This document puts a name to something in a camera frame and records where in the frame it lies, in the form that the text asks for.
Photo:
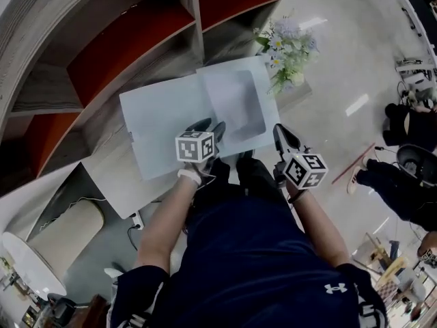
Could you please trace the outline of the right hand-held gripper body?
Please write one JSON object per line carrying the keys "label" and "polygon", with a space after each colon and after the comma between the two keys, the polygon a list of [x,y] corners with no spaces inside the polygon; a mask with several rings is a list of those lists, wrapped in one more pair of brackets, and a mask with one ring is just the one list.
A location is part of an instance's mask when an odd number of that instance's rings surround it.
{"label": "right hand-held gripper body", "polygon": [[313,189],[321,184],[328,167],[320,154],[305,153],[293,148],[280,151],[281,160],[275,165],[273,176],[279,188],[286,182],[298,190]]}

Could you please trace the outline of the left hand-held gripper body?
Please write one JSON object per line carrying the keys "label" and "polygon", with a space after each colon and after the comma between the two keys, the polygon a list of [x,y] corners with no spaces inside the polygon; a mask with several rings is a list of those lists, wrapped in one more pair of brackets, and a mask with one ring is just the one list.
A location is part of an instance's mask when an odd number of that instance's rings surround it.
{"label": "left hand-held gripper body", "polygon": [[178,177],[185,176],[196,184],[203,184],[209,173],[204,169],[216,156],[213,132],[185,131],[175,138],[177,160],[184,164]]}

